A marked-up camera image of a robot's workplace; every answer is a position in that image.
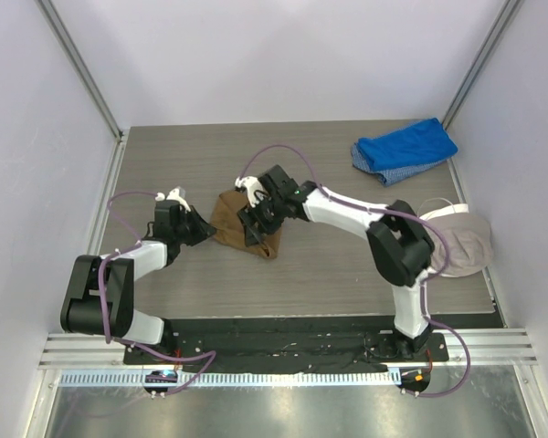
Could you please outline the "brown cloth napkin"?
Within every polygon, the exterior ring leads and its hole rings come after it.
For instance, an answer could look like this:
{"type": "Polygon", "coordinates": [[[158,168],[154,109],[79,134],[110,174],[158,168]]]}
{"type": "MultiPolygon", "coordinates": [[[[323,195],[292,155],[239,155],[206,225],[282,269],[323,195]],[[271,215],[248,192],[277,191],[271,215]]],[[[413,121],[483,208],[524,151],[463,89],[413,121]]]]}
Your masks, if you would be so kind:
{"type": "Polygon", "coordinates": [[[237,212],[248,205],[244,193],[228,190],[218,195],[209,223],[216,229],[218,243],[264,259],[275,259],[279,254],[282,229],[267,235],[262,244],[246,246],[245,232],[237,212]]]}

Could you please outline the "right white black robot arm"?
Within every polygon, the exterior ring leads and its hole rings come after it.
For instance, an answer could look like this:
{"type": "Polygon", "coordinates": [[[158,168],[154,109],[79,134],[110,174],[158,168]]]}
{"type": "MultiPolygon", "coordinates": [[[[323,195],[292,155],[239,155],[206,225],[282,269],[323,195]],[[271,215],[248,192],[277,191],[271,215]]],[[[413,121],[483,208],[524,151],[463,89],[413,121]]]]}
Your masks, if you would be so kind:
{"type": "Polygon", "coordinates": [[[263,244],[286,219],[327,224],[366,241],[377,272],[393,291],[395,352],[415,360],[426,351],[432,328],[422,311],[421,283],[435,245],[408,203],[367,203],[314,181],[297,184],[278,165],[258,177],[237,178],[235,187],[248,198],[237,212],[247,246],[263,244]]]}

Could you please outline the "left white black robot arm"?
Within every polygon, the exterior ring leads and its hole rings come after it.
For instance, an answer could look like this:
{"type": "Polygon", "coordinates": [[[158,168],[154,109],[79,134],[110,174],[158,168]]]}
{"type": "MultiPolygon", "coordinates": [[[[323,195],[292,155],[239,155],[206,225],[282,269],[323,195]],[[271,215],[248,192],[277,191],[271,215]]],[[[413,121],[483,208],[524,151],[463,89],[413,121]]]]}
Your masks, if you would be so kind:
{"type": "Polygon", "coordinates": [[[76,259],[60,312],[62,329],[144,344],[155,363],[169,362],[176,352],[169,323],[135,309],[136,281],[171,265],[182,246],[201,244],[215,233],[193,206],[157,202],[146,235],[133,247],[76,259]]]}

